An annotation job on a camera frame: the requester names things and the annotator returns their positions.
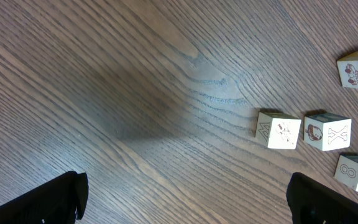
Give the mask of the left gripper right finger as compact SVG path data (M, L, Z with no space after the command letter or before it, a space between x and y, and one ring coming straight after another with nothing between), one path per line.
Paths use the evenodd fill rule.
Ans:
M358 224L358 203L300 173L286 192L293 224Z

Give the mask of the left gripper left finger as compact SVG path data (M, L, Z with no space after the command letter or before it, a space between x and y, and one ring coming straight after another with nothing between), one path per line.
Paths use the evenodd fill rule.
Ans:
M0 206L0 223L74 224L86 210L88 176L66 172Z

